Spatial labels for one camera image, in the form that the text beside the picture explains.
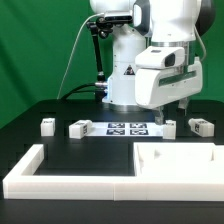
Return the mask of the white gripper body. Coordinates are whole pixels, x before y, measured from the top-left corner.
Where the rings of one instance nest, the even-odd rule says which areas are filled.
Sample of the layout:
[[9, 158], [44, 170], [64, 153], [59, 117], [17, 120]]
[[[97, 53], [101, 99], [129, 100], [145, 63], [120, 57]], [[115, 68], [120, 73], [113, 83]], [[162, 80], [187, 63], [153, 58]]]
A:
[[185, 65], [183, 47], [150, 46], [136, 56], [135, 100], [143, 108], [155, 109], [181, 100], [202, 89], [202, 65], [198, 57]]

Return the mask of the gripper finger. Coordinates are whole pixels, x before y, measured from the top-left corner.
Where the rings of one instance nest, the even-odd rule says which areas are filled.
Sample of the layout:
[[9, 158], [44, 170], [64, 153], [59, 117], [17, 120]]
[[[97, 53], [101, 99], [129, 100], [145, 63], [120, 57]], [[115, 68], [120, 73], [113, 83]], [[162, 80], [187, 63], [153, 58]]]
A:
[[163, 113], [163, 106], [157, 107], [154, 111], [155, 116], [155, 123], [157, 125], [162, 125], [164, 123], [164, 113]]
[[189, 98], [185, 97], [179, 100], [178, 108], [182, 110], [187, 110], [189, 104]]

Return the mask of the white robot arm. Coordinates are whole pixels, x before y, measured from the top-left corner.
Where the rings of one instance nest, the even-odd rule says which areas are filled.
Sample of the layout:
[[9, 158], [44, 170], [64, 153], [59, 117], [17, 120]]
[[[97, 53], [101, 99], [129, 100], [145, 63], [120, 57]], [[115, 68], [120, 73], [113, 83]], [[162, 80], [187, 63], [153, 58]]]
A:
[[103, 102], [117, 110], [149, 109], [164, 121], [163, 107], [201, 91], [203, 57], [195, 43], [214, 22], [213, 0], [89, 0], [97, 19], [89, 24], [94, 46], [113, 36], [113, 72], [97, 57]]

